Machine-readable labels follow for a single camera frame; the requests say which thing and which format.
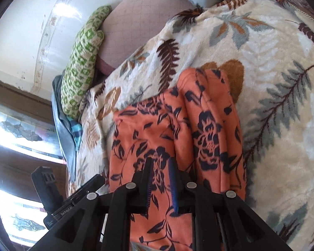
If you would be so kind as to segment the leaf pattern cream blanket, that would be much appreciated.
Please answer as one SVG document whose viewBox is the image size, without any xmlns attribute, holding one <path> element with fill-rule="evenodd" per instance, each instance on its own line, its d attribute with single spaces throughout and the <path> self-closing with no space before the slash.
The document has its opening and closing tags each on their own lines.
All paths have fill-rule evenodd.
<svg viewBox="0 0 314 251">
<path fill-rule="evenodd" d="M 314 249 L 314 19 L 288 0 L 184 10 L 83 96 L 74 193 L 109 185 L 114 115 L 176 86 L 187 69 L 226 73 L 242 134 L 241 198 L 292 250 Z"/>
</svg>

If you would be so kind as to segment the green checkered pillow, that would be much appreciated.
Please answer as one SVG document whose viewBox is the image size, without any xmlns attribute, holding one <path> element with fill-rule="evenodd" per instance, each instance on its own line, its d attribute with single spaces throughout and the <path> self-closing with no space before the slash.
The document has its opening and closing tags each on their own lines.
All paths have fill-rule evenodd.
<svg viewBox="0 0 314 251">
<path fill-rule="evenodd" d="M 111 6 L 101 6 L 88 18 L 75 37 L 63 72 L 61 105 L 64 114 L 75 120 L 80 116 L 80 103 L 94 79 L 97 54 L 104 40 L 101 26 L 111 11 Z"/>
</svg>

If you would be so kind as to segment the pink quilted mattress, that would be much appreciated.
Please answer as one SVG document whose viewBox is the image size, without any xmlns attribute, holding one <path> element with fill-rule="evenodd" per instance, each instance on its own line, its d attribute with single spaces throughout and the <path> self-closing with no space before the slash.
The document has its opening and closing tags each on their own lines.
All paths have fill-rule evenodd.
<svg viewBox="0 0 314 251">
<path fill-rule="evenodd" d="M 97 54 L 96 69 L 109 75 L 160 33 L 168 20 L 193 8 L 188 0 L 123 0 L 101 25 L 104 40 Z"/>
</svg>

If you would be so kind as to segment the orange floral blouse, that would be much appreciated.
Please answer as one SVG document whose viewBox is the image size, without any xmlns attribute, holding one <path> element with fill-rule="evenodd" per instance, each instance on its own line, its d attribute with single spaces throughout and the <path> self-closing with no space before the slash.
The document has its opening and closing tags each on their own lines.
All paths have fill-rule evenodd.
<svg viewBox="0 0 314 251">
<path fill-rule="evenodd" d="M 116 112 L 109 185 L 114 191 L 152 162 L 146 216 L 131 219 L 132 242 L 156 250 L 191 250 L 188 214 L 176 215 L 168 164 L 174 160 L 212 192 L 246 196 L 246 169 L 239 117 L 222 70 L 187 69 L 175 87 Z"/>
</svg>

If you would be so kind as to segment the teal striped sweater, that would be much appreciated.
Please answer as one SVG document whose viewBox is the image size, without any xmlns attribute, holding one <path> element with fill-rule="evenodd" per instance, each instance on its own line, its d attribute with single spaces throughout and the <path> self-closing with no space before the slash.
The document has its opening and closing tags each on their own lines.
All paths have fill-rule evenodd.
<svg viewBox="0 0 314 251">
<path fill-rule="evenodd" d="M 75 121 L 73 118 L 67 116 L 67 120 L 69 123 L 69 130 L 73 137 L 73 141 L 75 143 L 75 150 L 78 151 L 81 144 L 81 139 L 83 135 L 82 125 Z"/>
</svg>

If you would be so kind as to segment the dark wooden door frame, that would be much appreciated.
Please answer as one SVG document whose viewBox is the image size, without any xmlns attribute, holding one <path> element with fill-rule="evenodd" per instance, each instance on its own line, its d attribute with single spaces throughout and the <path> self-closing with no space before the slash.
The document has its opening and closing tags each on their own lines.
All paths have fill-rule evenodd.
<svg viewBox="0 0 314 251">
<path fill-rule="evenodd" d="M 50 102 L 0 81 L 0 190 L 38 201 L 31 174 L 39 166 L 52 168 L 65 196 L 67 168 Z"/>
</svg>

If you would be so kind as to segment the stained glass window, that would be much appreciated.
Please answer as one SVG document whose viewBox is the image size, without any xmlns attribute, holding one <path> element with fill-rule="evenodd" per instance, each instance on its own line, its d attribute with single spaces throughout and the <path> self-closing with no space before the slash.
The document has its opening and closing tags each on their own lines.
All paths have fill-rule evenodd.
<svg viewBox="0 0 314 251">
<path fill-rule="evenodd" d="M 53 169 L 66 194 L 66 163 L 52 125 L 0 110 L 0 216 L 12 242 L 33 246 L 48 230 L 46 211 L 32 183 L 39 166 Z"/>
</svg>

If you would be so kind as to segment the blue grey cloth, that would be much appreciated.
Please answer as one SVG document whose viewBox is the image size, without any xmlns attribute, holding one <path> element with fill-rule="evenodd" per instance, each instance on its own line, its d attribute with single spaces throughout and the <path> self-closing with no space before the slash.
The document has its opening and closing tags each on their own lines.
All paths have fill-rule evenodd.
<svg viewBox="0 0 314 251">
<path fill-rule="evenodd" d="M 74 182 L 76 180 L 76 145 L 71 132 L 71 125 L 62 109 L 61 85 L 62 75 L 57 75 L 52 81 L 51 106 L 60 149 L 67 163 L 69 181 Z"/>
</svg>

